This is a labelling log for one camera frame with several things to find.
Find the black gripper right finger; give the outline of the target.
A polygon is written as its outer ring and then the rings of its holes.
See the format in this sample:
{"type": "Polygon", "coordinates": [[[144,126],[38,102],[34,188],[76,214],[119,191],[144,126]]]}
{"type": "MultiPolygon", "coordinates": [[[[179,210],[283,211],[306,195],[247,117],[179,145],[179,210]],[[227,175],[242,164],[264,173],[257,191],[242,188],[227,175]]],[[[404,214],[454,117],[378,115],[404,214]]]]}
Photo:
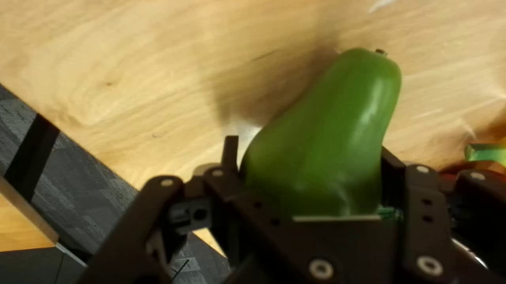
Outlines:
{"type": "Polygon", "coordinates": [[[388,148],[382,150],[383,203],[402,206],[405,164],[388,148]]]}

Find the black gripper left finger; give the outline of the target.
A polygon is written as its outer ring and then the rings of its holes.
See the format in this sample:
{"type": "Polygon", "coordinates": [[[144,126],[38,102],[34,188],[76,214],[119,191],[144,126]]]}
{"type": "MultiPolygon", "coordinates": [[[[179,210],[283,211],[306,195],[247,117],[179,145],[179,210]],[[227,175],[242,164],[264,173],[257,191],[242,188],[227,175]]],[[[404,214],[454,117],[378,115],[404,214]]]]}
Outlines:
{"type": "Polygon", "coordinates": [[[222,151],[222,164],[231,169],[238,169],[239,137],[227,135],[222,151]]]}

